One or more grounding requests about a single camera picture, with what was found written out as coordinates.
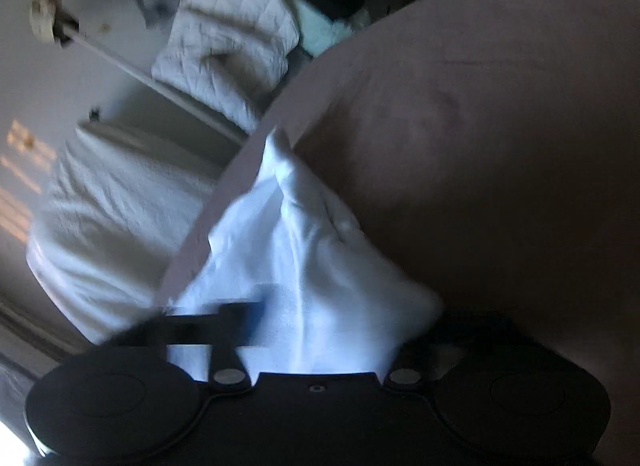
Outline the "white fleece garment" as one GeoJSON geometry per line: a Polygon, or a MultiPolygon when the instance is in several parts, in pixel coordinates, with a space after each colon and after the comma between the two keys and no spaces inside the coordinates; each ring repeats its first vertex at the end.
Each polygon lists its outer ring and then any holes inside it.
{"type": "Polygon", "coordinates": [[[171,311],[260,305],[264,312],[238,347],[251,379],[384,376],[399,348],[440,312],[436,293],[370,243],[279,130],[267,137],[253,186],[227,208],[208,243],[203,269],[171,311]]]}

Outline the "brown bed sheet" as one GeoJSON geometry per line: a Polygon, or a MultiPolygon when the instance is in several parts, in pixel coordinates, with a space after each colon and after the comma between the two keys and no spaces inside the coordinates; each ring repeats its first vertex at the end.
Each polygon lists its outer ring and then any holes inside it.
{"type": "Polygon", "coordinates": [[[331,48],[224,170],[165,295],[273,128],[412,278],[603,382],[598,457],[638,463],[639,0],[420,0],[331,48]]]}

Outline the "white quilted blanket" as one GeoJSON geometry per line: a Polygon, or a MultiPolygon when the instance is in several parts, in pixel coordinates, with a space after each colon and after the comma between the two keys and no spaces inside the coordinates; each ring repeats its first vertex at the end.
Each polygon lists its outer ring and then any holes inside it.
{"type": "Polygon", "coordinates": [[[285,0],[180,0],[151,74],[251,134],[298,41],[285,0]]]}

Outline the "white floor lamp pole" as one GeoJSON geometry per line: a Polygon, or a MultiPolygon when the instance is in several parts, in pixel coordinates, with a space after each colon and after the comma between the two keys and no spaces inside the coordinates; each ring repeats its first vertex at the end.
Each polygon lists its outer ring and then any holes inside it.
{"type": "Polygon", "coordinates": [[[238,146],[244,143],[246,134],[232,126],[231,122],[220,114],[175,88],[155,80],[147,72],[130,64],[126,58],[83,33],[76,18],[64,8],[62,0],[32,0],[29,4],[29,23],[32,33],[41,43],[59,46],[78,44],[163,96],[165,100],[200,120],[231,143],[238,146]]]}

